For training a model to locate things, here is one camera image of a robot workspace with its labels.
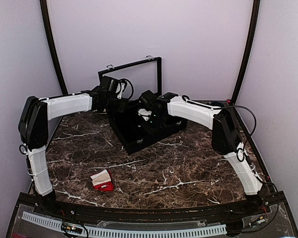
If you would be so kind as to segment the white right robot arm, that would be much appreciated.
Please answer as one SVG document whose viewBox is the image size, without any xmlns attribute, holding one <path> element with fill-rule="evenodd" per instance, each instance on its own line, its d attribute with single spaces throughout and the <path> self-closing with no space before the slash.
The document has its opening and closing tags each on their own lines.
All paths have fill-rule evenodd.
<svg viewBox="0 0 298 238">
<path fill-rule="evenodd" d="M 172 117 L 179 117 L 199 123 L 212 131 L 211 145 L 232 166 L 244 189 L 247 198 L 243 210 L 254 215 L 263 206 L 260 198 L 264 182 L 250 161 L 246 142 L 242 141 L 235 115 L 236 106 L 212 106 L 179 96 L 175 93 L 155 95 L 147 90 L 139 98 L 141 106 L 138 116 L 152 127 L 159 127 Z"/>
</svg>

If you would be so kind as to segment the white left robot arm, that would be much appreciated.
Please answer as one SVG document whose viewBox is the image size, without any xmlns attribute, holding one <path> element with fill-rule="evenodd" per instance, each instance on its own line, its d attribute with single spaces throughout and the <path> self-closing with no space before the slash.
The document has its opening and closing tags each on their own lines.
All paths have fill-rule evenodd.
<svg viewBox="0 0 298 238">
<path fill-rule="evenodd" d="M 132 83 L 105 76 L 92 90 L 53 98 L 28 97 L 18 124 L 23 152 L 27 155 L 35 189 L 41 196 L 53 192 L 46 162 L 49 139 L 48 122 L 66 115 L 88 111 L 122 113 L 129 99 L 123 93 Z"/>
</svg>

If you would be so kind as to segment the black compartment display box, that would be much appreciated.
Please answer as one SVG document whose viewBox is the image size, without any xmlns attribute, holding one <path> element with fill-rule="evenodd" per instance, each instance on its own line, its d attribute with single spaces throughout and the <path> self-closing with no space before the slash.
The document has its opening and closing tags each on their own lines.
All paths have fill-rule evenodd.
<svg viewBox="0 0 298 238">
<path fill-rule="evenodd" d="M 166 93 L 162 95 L 162 58 L 152 58 L 148 56 L 147 59 L 124 64 L 115 68 L 108 68 L 107 70 L 100 71 L 98 73 L 99 81 L 106 74 L 129 67 L 149 63 L 151 61 L 156 62 L 157 66 L 157 92 L 158 96 L 166 96 L 170 98 L 174 96 L 173 93 Z M 129 100 L 127 108 L 123 113 L 108 112 L 109 123 L 118 139 L 122 143 L 123 147 L 128 154 L 133 154 L 144 148 L 149 147 L 187 127 L 187 120 L 180 117 L 170 116 L 171 127 L 162 129 L 153 134 L 149 134 L 142 126 L 142 122 L 145 120 L 138 115 L 138 109 L 141 107 L 139 99 Z"/>
</svg>

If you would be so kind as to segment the red and white sock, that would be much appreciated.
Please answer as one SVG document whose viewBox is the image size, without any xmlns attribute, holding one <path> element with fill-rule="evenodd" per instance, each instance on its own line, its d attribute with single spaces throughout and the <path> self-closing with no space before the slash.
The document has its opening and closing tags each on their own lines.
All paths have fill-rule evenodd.
<svg viewBox="0 0 298 238">
<path fill-rule="evenodd" d="M 91 177 L 92 185 L 95 190 L 98 191 L 113 191 L 114 183 L 110 171 L 107 169 L 92 175 Z"/>
</svg>

